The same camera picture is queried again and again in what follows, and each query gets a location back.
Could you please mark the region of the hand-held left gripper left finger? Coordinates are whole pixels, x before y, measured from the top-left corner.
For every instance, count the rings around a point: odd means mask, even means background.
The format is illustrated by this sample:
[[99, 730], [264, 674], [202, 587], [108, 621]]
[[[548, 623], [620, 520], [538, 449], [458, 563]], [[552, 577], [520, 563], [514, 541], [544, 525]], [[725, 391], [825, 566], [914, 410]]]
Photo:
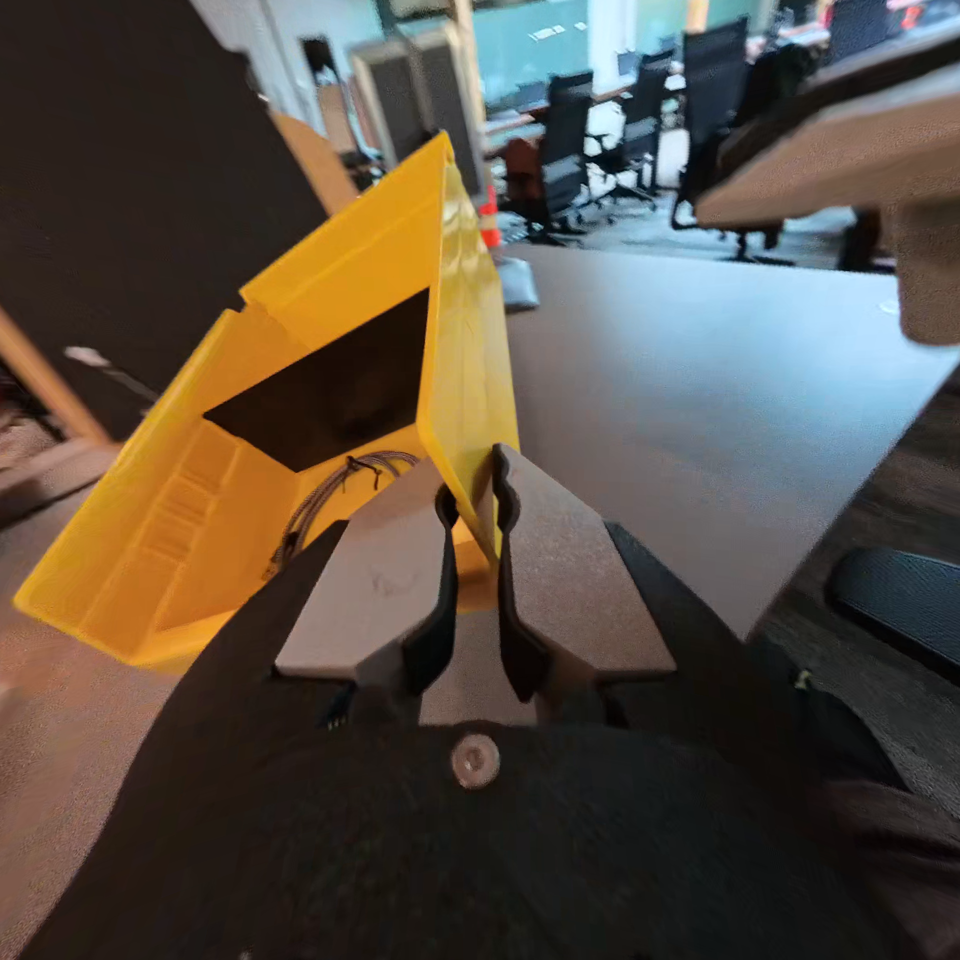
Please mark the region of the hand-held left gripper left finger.
[[276, 672], [420, 697], [453, 652], [458, 517], [428, 458], [357, 510], [289, 631]]

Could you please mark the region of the grey pouch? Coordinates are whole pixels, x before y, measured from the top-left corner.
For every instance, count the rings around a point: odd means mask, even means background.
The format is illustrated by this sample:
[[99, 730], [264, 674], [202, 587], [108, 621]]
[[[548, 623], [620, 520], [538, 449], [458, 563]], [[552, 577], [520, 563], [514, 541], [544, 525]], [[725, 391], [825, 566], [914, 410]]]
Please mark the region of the grey pouch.
[[503, 305], [507, 315], [538, 309], [541, 305], [531, 265], [525, 259], [498, 255], [493, 258], [501, 284]]

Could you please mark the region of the yellow plastic storage bin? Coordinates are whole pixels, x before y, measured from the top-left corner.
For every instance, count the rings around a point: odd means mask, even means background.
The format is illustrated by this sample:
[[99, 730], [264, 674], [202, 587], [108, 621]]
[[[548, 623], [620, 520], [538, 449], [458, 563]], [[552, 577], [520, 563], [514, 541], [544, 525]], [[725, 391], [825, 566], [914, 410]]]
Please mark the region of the yellow plastic storage bin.
[[495, 444], [520, 446], [501, 282], [441, 133], [241, 289], [13, 606], [181, 672], [277, 569], [348, 458], [429, 459], [494, 569]]

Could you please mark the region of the black partition panel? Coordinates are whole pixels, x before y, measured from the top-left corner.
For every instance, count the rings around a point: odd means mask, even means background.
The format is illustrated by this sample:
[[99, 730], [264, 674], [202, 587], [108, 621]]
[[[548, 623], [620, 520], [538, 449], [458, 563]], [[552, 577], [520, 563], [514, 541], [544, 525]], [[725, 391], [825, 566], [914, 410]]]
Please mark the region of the black partition panel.
[[190, 2], [2, 2], [2, 307], [114, 442], [328, 219]]

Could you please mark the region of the black office chair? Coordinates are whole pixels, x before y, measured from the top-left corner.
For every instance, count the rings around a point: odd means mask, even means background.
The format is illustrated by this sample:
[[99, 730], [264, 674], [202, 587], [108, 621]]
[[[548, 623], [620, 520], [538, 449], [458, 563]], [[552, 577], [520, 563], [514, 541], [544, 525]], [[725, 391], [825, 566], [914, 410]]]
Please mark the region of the black office chair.
[[688, 159], [678, 181], [670, 226], [696, 229], [679, 219], [682, 204], [691, 208], [714, 180], [719, 149], [731, 132], [747, 77], [746, 45], [750, 18], [741, 15], [702, 32], [685, 32], [682, 42]]
[[656, 208], [663, 102], [676, 49], [643, 54], [630, 96], [619, 100], [623, 115], [620, 137], [594, 158], [600, 172], [614, 185], [606, 198], [637, 199]]
[[592, 71], [552, 78], [538, 142], [538, 187], [535, 201], [538, 231], [533, 243], [564, 247], [578, 244], [585, 231], [572, 225], [570, 212], [589, 184], [585, 144], [594, 106]]

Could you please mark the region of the person's leg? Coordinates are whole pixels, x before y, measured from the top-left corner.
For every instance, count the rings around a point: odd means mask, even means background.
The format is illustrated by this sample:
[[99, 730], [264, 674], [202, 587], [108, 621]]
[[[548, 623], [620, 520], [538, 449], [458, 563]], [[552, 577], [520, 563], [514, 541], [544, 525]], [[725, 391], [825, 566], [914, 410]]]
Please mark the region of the person's leg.
[[869, 726], [802, 669], [798, 726], [818, 763], [822, 797], [873, 891], [924, 958], [959, 957], [959, 825], [913, 792]]

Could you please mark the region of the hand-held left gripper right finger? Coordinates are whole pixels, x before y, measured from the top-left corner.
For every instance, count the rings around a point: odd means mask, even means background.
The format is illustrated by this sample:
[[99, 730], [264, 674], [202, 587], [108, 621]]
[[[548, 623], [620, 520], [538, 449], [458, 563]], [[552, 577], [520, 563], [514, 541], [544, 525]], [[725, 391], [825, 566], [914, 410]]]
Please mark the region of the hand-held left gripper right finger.
[[519, 450], [498, 443], [500, 659], [522, 703], [561, 703], [677, 671], [603, 517]]

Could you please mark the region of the leaning wooden board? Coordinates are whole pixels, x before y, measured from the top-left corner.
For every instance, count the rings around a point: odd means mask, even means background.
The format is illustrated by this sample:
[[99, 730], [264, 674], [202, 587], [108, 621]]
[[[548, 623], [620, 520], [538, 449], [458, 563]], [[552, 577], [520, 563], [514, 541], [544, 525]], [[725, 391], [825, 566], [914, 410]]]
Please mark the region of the leaning wooden board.
[[268, 114], [328, 219], [359, 198], [358, 188], [330, 141], [292, 116], [272, 109]]

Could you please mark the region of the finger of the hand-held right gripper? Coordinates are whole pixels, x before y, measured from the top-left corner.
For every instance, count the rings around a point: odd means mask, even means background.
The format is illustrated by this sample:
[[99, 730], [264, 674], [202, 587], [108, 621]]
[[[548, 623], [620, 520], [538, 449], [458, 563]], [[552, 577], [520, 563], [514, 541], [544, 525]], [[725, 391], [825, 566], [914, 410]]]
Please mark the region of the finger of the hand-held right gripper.
[[706, 226], [872, 210], [895, 259], [908, 339], [959, 343], [959, 66], [819, 111], [706, 192]]

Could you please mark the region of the grey cabinet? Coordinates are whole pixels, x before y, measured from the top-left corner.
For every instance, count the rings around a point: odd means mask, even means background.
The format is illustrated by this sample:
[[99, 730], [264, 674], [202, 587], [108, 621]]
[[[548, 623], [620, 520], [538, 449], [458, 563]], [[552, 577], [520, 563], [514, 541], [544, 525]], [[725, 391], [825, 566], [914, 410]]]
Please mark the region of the grey cabinet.
[[438, 134], [446, 134], [467, 195], [486, 193], [479, 121], [468, 86], [463, 42], [450, 21], [402, 31], [351, 49], [360, 100], [391, 172]]

